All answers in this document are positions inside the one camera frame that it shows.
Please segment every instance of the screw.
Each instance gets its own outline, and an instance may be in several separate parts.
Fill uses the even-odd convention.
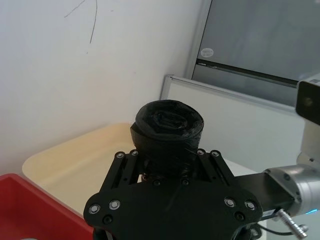
[[[237,212],[234,214],[234,217],[235,217],[235,219],[237,219],[237,220],[240,221],[240,222],[243,222],[243,221],[246,219],[245,215],[244,215],[242,212],[240,212],[240,211],[237,211]]]
[[[160,183],[159,180],[154,180],[154,181],[153,181],[153,185],[154,185],[154,186],[160,186],[160,184],[161,184],[161,183]]]
[[[121,159],[121,158],[124,157],[124,154],[123,154],[122,152],[119,152],[119,153],[116,155],[116,157],[117,157],[118,159]]]
[[[111,210],[117,210],[118,208],[120,208],[120,201],[119,200],[112,200],[109,203],[109,208]]]
[[[256,205],[251,201],[246,201],[244,205],[250,210],[256,210]]]
[[[285,173],[285,174],[283,175],[283,177],[284,177],[284,179],[287,180],[287,181],[290,181],[290,179],[291,179],[291,177],[290,177],[287,173]]]
[[[100,205],[94,204],[89,208],[89,213],[90,214],[96,214],[100,210]]]
[[[236,205],[235,201],[233,201],[231,198],[226,198],[224,203],[230,208],[233,208]]]
[[[188,186],[188,185],[189,185],[189,180],[188,180],[188,179],[183,179],[183,180],[181,181],[181,183],[182,183],[182,185],[184,185],[184,186]]]
[[[312,99],[310,97],[305,97],[303,99],[303,104],[306,106],[306,107],[311,107],[314,102],[312,101]]]
[[[102,222],[106,225],[112,223],[112,221],[113,221],[113,218],[111,215],[106,215],[102,220]]]
[[[216,151],[213,151],[213,152],[211,153],[211,155],[214,156],[214,157],[218,157],[218,156],[219,156],[219,153],[217,153]]]
[[[147,181],[148,180],[148,176],[147,175],[141,175],[141,181],[142,182],[145,182],[145,181]]]

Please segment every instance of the red bin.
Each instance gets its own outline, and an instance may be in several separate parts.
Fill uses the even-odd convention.
[[[0,240],[92,240],[93,229],[16,174],[0,176]]]

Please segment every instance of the white board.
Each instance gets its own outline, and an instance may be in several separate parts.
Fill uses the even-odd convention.
[[[294,109],[175,76],[167,77],[162,99],[181,101],[204,119],[200,147],[261,172],[294,165],[304,120]]]

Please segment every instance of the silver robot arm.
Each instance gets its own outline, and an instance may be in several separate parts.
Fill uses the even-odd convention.
[[[293,205],[282,220],[298,239],[303,239],[307,235],[290,216],[320,210],[320,79],[312,78],[298,84],[295,110],[305,119],[297,164],[269,168],[265,172],[294,198]]]

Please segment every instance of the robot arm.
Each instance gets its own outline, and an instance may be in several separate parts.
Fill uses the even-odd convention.
[[[192,167],[181,165],[177,171],[170,161],[174,174],[164,177],[157,168],[146,169],[147,158],[162,156],[158,145],[146,154],[133,139],[137,149],[115,154],[100,191],[85,205],[83,216],[94,227],[94,239],[253,240],[255,224],[274,217],[298,239],[305,238],[290,216],[320,208],[319,83],[299,84],[296,111],[306,124],[297,165],[235,177],[219,151],[195,149],[190,151],[195,155]],[[158,127],[169,123],[177,131],[182,128],[173,115],[159,112],[163,122]],[[177,154],[174,147],[171,154]]]

